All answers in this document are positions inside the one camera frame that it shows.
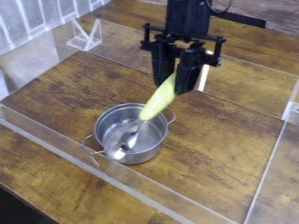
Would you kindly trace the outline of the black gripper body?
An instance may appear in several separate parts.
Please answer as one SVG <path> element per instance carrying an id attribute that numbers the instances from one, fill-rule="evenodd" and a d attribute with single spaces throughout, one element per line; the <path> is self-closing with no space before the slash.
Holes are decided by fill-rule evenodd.
<path id="1" fill-rule="evenodd" d="M 144 39 L 140 49 L 152 54 L 154 67 L 172 65 L 175 60 L 187 60 L 191 67 L 210 65 L 219 67 L 220 50 L 226 39 L 222 36 L 191 38 L 160 27 L 143 25 Z"/>

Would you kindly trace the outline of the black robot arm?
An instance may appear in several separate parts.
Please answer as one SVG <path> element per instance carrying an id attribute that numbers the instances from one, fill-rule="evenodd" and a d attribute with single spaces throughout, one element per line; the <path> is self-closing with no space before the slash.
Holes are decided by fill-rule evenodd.
<path id="1" fill-rule="evenodd" d="M 143 25 L 140 48 L 152 55 L 154 84 L 160 87 L 175 74 L 174 92 L 194 90 L 204 65 L 219 67 L 223 36 L 208 34 L 211 15 L 224 13 L 212 0 L 168 0 L 164 28 Z"/>

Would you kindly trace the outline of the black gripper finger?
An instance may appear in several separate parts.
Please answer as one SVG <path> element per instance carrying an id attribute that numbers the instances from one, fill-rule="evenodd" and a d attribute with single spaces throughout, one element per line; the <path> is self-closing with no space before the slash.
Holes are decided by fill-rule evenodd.
<path id="1" fill-rule="evenodd" d="M 199 56 L 182 56 L 175 78 L 175 93 L 178 95 L 194 90 L 200 76 L 202 67 L 202 58 Z"/>
<path id="2" fill-rule="evenodd" d="M 152 47 L 154 84 L 159 87 L 174 73 L 175 57 L 170 52 L 168 45 Z"/>

